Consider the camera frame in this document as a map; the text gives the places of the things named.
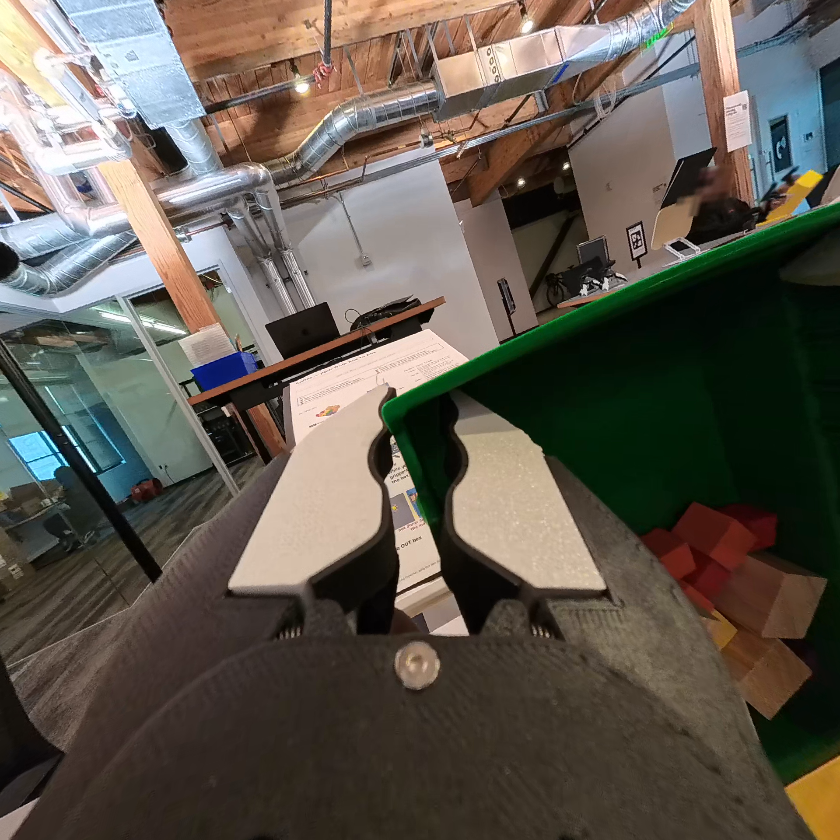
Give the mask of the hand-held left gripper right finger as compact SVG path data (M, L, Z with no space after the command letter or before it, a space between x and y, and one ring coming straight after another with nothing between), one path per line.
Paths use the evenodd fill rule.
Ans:
M608 603L608 587L542 447L462 391L444 399L445 493L438 547L467 631L502 602L528 620L554 601Z

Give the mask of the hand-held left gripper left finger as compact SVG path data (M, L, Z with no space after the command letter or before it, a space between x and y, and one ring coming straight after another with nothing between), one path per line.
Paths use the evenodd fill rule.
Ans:
M357 632L388 634L400 561L387 477L393 466L378 385L299 441L233 572L237 597L336 602Z

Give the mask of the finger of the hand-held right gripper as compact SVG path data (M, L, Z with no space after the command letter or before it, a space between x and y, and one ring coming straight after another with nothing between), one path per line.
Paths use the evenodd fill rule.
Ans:
M781 278L801 286L839 286L839 245L813 245L781 269Z

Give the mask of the green plastic box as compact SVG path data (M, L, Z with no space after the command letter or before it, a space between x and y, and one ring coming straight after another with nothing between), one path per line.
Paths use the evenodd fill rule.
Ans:
M792 281L838 247L838 205L714 248L584 305L388 402L429 522L449 479L441 395L520 427L634 532L688 505L778 517L782 559L827 579L806 635L817 671L753 720L785 783L838 755L838 286Z

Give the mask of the pile of wooden cubes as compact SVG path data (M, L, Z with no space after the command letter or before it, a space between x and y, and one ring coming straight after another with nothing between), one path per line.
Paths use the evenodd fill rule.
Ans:
M797 654L826 578L774 553L778 517L748 503L691 503L640 536L694 606L747 705L772 720L812 677Z

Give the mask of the yellow plastic box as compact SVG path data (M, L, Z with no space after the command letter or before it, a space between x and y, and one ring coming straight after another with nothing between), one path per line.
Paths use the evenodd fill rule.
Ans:
M836 756L785 787L817 839L839 838L839 762Z

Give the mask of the tilted beige and black board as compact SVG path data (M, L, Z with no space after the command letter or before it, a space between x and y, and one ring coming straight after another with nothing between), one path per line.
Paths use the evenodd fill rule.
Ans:
M665 249L678 261L700 254L700 247L689 241L688 234L700 210L705 173L716 151L712 146L677 160L654 222L654 250Z

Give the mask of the blue plastic bin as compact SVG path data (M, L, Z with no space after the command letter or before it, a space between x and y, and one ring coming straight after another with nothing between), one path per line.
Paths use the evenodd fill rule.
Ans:
M202 392L257 372L258 362L250 352L235 351L212 362L191 369L192 377Z

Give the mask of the black laptop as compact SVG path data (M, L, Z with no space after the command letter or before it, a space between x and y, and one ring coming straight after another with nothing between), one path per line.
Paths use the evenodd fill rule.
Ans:
M341 335L327 302L269 322L266 331L283 360L314 350Z

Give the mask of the white paper notice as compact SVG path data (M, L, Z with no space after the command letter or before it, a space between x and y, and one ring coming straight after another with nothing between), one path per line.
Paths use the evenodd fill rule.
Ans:
M235 345L218 322L178 340L191 370L219 361L235 352Z

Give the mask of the black stanchion pole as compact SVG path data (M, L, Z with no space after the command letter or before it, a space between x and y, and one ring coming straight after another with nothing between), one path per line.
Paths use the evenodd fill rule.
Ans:
M72 444L63 427L49 410L33 383L27 378L5 342L1 342L1 370L20 400L44 428L49 439L68 463L69 468L96 502L101 513L110 522L112 529L119 535L136 564L139 565L151 583L158 581L162 574L161 567L122 515L117 504L110 497L96 474Z

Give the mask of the wooden desk with black frame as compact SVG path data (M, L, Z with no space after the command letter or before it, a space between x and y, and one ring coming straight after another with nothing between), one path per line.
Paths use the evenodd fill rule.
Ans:
M437 297L390 318L345 333L288 360L191 396L187 402L194 408L205 404L233 406L240 412L265 404L279 397L285 385L303 376L420 332L433 317L435 310L445 303L445 297Z

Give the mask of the white wall poster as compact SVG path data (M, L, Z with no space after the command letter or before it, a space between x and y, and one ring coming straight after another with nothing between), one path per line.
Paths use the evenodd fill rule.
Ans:
M741 90L724 97L722 107L727 152L749 147L753 142L749 91Z

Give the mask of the wooden support post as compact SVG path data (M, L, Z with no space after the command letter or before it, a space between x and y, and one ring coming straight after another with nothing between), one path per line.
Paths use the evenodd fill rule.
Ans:
M746 147L728 151L724 99L740 93L739 68L729 1L696 1L692 18L700 81L713 160L728 194L753 204L753 179Z
M162 205L133 161L103 163L98 170L127 214L134 233L189 331L194 333L220 322ZM243 412L229 402L227 408L237 417L265 464L285 451L284 439L263 406Z

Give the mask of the silver air duct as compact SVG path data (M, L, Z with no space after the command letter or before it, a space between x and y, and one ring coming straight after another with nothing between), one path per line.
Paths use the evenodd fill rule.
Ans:
M436 58L432 75L404 87L361 93L328 112L290 154L267 164L223 167L200 118L163 126L186 161L184 180L152 191L164 217L229 213L251 194L266 218L275 250L289 251L280 227L277 188L302 184L356 136L423 116L438 122L516 97L534 96L566 78L618 60L666 29L693 2L645 2L604 23L557 25L469 53ZM35 107L22 81L2 74L2 130L26 152L56 211L2 227L2 284L33 297L72 289L130 247L138 232L113 199L84 203L72 173L131 160L129 142L113 119L62 70L60 56L35 63L57 93L80 95L65 108Z

